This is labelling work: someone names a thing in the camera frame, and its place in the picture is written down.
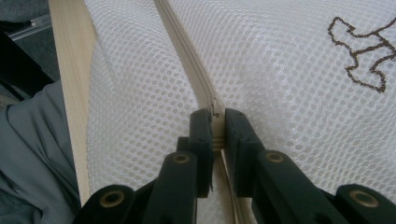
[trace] white netting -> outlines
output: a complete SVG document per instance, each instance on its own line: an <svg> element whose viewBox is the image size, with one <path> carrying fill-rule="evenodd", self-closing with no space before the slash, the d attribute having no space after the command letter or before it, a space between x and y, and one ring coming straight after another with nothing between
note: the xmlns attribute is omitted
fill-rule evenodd
<svg viewBox="0 0 396 224"><path fill-rule="evenodd" d="M198 109L191 85L150 1L87 1L98 45L88 129L91 191L135 189L155 178Z"/></svg>
<svg viewBox="0 0 396 224"><path fill-rule="evenodd" d="M268 149L289 154L332 193L358 183L396 202L396 63L376 35L396 17L394 1L170 0L219 98L249 117ZM343 21L355 27L352 36ZM378 32L389 43L395 25Z"/></svg>
<svg viewBox="0 0 396 224"><path fill-rule="evenodd" d="M177 137L188 135L197 100L151 0L86 3L99 40L91 191L113 183L138 188L158 174ZM396 203L396 25L387 27L396 2L169 4L220 100L247 114L268 149L289 154L331 193L358 183ZM218 198L200 205L201 223L222 221Z"/></svg>

